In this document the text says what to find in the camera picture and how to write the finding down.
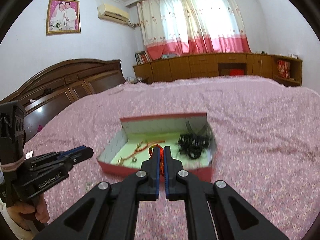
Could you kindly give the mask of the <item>white sleeve forearm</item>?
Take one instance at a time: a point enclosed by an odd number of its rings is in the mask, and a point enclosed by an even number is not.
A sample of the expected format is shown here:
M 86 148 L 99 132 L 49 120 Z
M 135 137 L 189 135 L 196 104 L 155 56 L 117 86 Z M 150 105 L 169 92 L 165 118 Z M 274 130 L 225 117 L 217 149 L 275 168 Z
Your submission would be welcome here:
M 15 234 L 15 236 L 20 240 L 31 240 L 33 239 L 34 235 L 31 231 L 24 230 L 19 225 L 17 225 L 12 218 L 9 216 L 7 212 L 7 208 L 5 203 L 1 202 L 1 214 L 3 218 L 5 219 L 6 223 L 8 224 L 9 228 L 12 230 L 12 232 Z

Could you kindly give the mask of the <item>left hand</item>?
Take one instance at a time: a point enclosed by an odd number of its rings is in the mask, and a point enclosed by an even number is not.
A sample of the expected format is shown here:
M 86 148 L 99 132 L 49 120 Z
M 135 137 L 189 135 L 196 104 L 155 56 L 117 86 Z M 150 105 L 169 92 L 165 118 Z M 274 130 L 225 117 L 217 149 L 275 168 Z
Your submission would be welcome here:
M 36 207 L 31 206 L 26 203 L 16 202 L 14 206 L 7 207 L 7 212 L 10 218 L 22 229 L 30 230 L 27 221 L 21 216 L 22 214 L 35 213 L 35 217 L 41 223 L 46 223 L 49 221 L 50 216 L 47 210 L 47 204 L 44 199 L 44 195 L 40 195 L 40 200 Z

